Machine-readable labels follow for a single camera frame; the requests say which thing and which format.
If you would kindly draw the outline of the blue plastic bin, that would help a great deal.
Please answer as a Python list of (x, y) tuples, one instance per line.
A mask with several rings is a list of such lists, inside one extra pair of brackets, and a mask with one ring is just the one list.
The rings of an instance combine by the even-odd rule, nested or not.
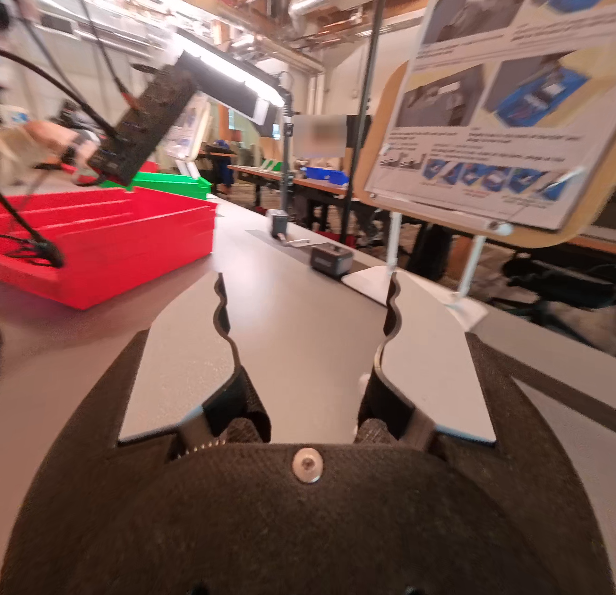
[(303, 168), (303, 172), (307, 179), (324, 181), (335, 186), (346, 186), (349, 182), (349, 176), (339, 170), (308, 166)]

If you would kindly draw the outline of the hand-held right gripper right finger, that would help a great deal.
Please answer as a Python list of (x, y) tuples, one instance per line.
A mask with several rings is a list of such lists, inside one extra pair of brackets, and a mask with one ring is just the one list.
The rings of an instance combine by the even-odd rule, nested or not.
[(391, 277), (386, 332), (375, 359), (376, 373), (396, 398), (412, 410), (413, 434), (433, 433), (495, 444), (497, 437), (475, 370), (466, 334), (487, 308), (456, 299), (440, 287), (405, 271)]

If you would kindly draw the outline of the silver spiral air duct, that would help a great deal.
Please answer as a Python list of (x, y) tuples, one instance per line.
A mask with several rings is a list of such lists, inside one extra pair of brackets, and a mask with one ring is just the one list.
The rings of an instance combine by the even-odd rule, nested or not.
[(294, 25), (299, 25), (308, 14), (328, 6), (329, 2), (330, 0), (290, 0), (289, 19)]

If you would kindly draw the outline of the grey power adapter cube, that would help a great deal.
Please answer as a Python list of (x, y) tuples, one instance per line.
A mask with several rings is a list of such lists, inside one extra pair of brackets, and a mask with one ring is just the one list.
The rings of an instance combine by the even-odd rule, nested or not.
[(269, 221), (269, 233), (272, 238), (281, 242), (287, 241), (289, 215), (281, 209), (268, 209), (266, 217)]

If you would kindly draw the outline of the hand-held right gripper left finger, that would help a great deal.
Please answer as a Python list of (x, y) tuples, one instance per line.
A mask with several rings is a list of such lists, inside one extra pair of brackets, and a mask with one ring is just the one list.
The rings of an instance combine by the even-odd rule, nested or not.
[(224, 278), (211, 272), (151, 324), (118, 441), (176, 433), (182, 444), (215, 444), (241, 412), (240, 377)]

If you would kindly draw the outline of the black disc pole stand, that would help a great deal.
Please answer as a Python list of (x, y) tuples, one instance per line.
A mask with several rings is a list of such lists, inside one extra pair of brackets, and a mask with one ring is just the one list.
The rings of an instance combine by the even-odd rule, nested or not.
[(339, 243), (345, 245), (347, 242), (347, 232), (349, 227), (349, 218), (352, 205), (352, 198), (354, 193), (354, 181), (355, 174), (358, 168), (358, 161), (362, 144), (364, 140), (364, 129), (366, 122), (366, 114), (368, 110), (368, 104), (370, 101), (370, 95), (372, 90), (372, 82), (374, 75), (374, 60), (378, 50), (378, 41), (380, 36), (380, 30), (382, 25), (382, 17), (384, 13), (386, 0), (376, 0), (376, 5), (373, 11), (373, 25), (370, 33), (370, 44), (368, 48), (368, 54), (365, 63), (364, 79), (362, 83), (362, 93), (359, 102), (358, 120), (357, 120), (357, 135), (355, 139), (355, 145), (352, 152), (352, 159), (350, 163), (349, 182), (347, 184), (346, 193), (343, 203), (343, 214), (341, 219), (341, 232), (339, 235)]

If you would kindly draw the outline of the long wooden work table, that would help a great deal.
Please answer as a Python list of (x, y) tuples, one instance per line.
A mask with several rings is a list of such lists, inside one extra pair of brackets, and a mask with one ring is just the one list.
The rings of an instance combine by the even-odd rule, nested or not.
[[(241, 165), (231, 165), (230, 169), (235, 172), (236, 179), (254, 185), (254, 206), (261, 205), (262, 189), (280, 189), (282, 179), (280, 172)], [(293, 176), (291, 192), (294, 193), (297, 188), (320, 191), (331, 196), (343, 196), (348, 189), (347, 185), (335, 185), (328, 181)]]

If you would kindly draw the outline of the black USB hub with switches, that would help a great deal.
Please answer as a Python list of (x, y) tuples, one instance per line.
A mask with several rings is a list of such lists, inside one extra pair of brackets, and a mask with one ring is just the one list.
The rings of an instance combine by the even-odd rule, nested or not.
[(88, 160), (98, 176), (129, 185), (180, 118), (198, 90), (192, 72), (195, 58), (183, 51), (175, 64), (165, 65), (152, 78), (137, 107), (130, 108)]

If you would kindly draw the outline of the green plastic bin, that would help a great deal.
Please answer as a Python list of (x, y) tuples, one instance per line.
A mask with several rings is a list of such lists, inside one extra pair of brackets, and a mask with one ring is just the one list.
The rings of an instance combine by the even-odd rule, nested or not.
[(180, 174), (139, 172), (128, 186), (112, 181), (99, 184), (104, 189), (123, 189), (132, 192), (137, 189), (164, 192), (190, 199), (207, 200), (211, 194), (212, 185), (208, 180), (198, 176), (193, 178)]

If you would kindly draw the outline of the instruction sign on stand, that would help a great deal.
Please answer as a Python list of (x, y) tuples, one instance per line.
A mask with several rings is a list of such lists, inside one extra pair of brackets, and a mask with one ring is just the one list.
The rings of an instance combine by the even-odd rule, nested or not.
[(391, 211), (386, 266), (344, 279), (386, 305), (402, 216), (470, 234), (458, 287), (429, 287), (470, 330), (485, 241), (560, 244), (615, 189), (615, 0), (429, 0), (418, 45), (391, 76), (355, 195)]
[(195, 162), (210, 123), (210, 99), (197, 92), (168, 131), (164, 145), (166, 154), (174, 160), (181, 175), (195, 180), (200, 177)]

